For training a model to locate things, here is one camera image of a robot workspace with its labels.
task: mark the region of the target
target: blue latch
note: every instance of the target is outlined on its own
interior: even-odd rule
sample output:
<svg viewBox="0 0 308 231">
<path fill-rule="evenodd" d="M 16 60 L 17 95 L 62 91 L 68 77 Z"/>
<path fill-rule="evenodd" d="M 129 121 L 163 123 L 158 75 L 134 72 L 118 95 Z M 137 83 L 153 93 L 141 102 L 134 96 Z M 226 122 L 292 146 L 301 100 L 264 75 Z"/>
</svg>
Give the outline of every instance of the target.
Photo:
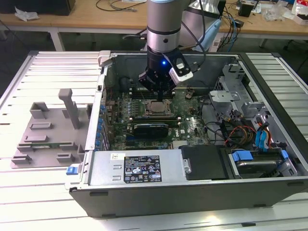
<svg viewBox="0 0 308 231">
<path fill-rule="evenodd" d="M 72 167 L 72 166 L 68 167 L 66 169 L 66 174 L 67 175 L 78 175 L 78 167 Z"/>
<path fill-rule="evenodd" d="M 264 130 L 258 130 L 256 134 L 256 146 L 264 152 L 267 152 L 265 148 L 265 140 L 267 139 L 267 134 Z"/>
<path fill-rule="evenodd" d="M 240 160 L 253 160 L 250 151 L 236 151 L 232 153 L 232 157 L 234 161 L 240 161 Z"/>
<path fill-rule="evenodd" d="M 288 155 L 288 153 L 287 153 L 286 150 L 282 150 L 282 151 L 281 151 L 281 155 L 282 155 L 282 157 L 283 157 L 284 160 L 286 160 L 287 158 L 289 158 L 289 155 Z"/>
</svg>

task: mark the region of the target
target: paper on desk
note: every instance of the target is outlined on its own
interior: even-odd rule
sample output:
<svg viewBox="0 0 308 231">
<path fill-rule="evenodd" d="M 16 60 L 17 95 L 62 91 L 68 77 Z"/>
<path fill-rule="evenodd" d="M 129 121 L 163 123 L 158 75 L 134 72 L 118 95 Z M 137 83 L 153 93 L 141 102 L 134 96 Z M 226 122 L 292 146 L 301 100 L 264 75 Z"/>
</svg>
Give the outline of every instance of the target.
<svg viewBox="0 0 308 231">
<path fill-rule="evenodd" d="M 282 15 L 284 18 L 289 18 L 291 20 L 294 19 L 295 15 L 292 13 L 291 10 L 286 8 L 286 11 L 284 12 L 284 14 Z"/>
<path fill-rule="evenodd" d="M 15 16 L 25 22 L 28 20 L 34 20 L 34 19 L 39 18 L 38 13 L 36 12 L 24 12 L 24 11 L 17 9 L 16 7 L 15 7 L 15 10 L 16 10 Z"/>
</svg>

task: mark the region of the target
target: black plastic cover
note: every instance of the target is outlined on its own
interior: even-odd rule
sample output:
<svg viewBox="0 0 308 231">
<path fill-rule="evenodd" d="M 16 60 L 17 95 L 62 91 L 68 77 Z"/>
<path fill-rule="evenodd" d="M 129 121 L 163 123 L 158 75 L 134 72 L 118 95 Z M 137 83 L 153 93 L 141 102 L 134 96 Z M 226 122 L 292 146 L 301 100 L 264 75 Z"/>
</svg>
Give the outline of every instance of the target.
<svg viewBox="0 0 308 231">
<path fill-rule="evenodd" d="M 183 159 L 188 159 L 191 173 L 186 174 L 187 180 L 228 180 L 230 179 L 223 157 L 222 146 L 196 145 L 182 146 Z"/>
</svg>

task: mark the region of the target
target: green circuit board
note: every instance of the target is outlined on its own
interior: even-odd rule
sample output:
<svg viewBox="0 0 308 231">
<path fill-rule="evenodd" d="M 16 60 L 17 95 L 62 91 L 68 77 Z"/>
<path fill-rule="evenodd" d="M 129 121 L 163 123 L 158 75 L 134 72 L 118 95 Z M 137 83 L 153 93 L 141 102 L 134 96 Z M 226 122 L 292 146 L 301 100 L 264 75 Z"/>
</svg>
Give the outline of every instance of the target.
<svg viewBox="0 0 308 231">
<path fill-rule="evenodd" d="M 200 103 L 196 97 L 186 99 L 186 93 L 185 90 L 176 90 L 172 99 L 164 100 L 163 108 L 155 100 L 132 99 L 128 93 L 119 95 L 115 104 L 112 101 L 114 106 L 109 113 L 109 124 L 114 127 L 110 150 L 173 149 L 174 141 L 186 141 L 188 145 L 209 144 L 198 115 Z M 157 118 L 157 111 L 159 120 L 151 120 L 152 115 Z M 140 123 L 168 124 L 168 135 L 157 139 L 136 138 L 133 128 Z"/>
</svg>

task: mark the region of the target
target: aluminum extrusion table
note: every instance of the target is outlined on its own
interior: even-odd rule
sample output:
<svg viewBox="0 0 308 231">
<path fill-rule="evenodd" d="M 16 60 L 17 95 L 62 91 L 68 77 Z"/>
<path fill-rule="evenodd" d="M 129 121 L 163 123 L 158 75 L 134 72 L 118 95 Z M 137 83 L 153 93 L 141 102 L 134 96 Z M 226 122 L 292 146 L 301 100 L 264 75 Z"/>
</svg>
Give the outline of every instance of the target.
<svg viewBox="0 0 308 231">
<path fill-rule="evenodd" d="M 84 231 L 90 227 L 93 231 L 276 231 L 308 228 L 308 192 L 295 194 L 269 208 L 97 220 L 87 217 L 64 188 L 65 182 L 72 180 L 72 176 L 67 178 L 65 167 L 11 169 L 10 158 L 31 116 L 32 102 L 45 101 L 49 108 L 63 107 L 57 97 L 60 88 L 72 88 L 72 98 L 78 107 L 93 102 L 100 74 L 97 55 L 98 52 L 30 55 L 0 99 L 0 230 Z M 282 59 L 271 54 L 250 53 L 248 56 L 303 134 L 308 135 L 307 126 L 296 122 L 308 114 L 306 90 L 296 86 L 301 83 L 300 78 Z"/>
</svg>

